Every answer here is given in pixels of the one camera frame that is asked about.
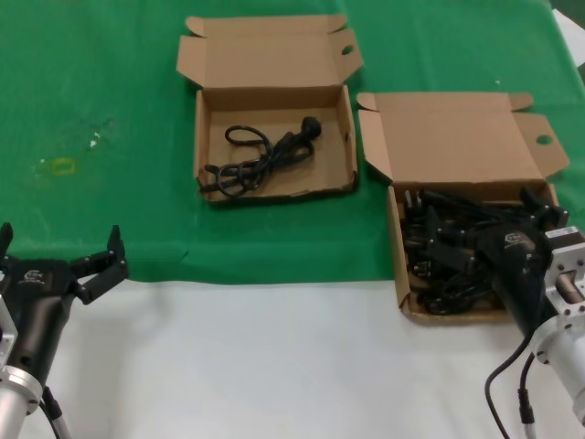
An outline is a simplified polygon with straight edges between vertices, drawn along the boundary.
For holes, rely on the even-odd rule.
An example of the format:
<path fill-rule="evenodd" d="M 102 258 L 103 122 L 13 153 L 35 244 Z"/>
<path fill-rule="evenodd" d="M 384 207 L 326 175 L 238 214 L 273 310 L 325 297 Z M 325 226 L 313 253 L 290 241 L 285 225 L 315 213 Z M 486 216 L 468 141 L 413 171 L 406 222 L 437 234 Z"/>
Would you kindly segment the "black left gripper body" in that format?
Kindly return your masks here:
<path fill-rule="evenodd" d="M 17 331 L 7 364 L 46 380 L 77 291 L 62 260 L 3 258 L 1 296 Z"/>

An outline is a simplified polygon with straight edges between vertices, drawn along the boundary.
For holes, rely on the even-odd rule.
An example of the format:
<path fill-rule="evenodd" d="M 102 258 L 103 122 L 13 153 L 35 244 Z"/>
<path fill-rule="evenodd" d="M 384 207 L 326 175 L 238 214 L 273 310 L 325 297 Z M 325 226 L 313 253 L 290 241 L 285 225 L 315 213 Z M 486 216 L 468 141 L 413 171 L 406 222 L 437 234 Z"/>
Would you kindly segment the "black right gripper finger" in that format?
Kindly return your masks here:
<path fill-rule="evenodd" d="M 564 228 L 569 219 L 569 212 L 559 206 L 546 204 L 528 187 L 522 188 L 522 203 L 529 213 L 530 224 L 540 231 Z"/>
<path fill-rule="evenodd" d="M 476 274 L 479 231 L 493 224 L 489 208 L 479 205 L 426 207 L 426 255 L 439 265 L 467 275 Z"/>

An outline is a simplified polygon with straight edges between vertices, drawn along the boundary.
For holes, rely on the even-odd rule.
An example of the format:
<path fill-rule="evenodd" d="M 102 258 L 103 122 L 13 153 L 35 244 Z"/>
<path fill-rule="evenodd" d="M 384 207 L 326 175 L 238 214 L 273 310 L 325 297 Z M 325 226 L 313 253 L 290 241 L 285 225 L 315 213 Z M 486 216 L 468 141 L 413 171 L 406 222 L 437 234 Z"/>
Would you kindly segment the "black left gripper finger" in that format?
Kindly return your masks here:
<path fill-rule="evenodd" d="M 84 284 L 78 283 L 76 296 L 84 305 L 89 305 L 111 291 L 129 277 L 129 266 L 120 227 L 112 227 L 104 252 L 93 253 L 69 263 L 69 268 L 79 280 L 92 276 Z"/>
<path fill-rule="evenodd" d="M 5 222 L 0 230 L 0 271 L 8 273 L 11 268 L 12 257 L 8 254 L 9 246 L 13 239 L 13 228 L 9 222 Z"/>

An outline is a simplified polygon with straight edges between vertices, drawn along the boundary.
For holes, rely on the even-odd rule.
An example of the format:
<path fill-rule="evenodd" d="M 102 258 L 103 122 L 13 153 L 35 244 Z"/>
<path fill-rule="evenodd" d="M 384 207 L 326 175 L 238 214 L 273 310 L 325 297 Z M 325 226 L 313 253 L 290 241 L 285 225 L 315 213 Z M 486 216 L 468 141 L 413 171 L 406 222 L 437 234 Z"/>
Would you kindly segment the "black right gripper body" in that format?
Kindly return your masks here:
<path fill-rule="evenodd" d="M 527 224 L 498 224 L 478 236 L 478 259 L 506 311 L 528 338 L 557 314 L 545 295 L 549 257 L 544 233 Z"/>

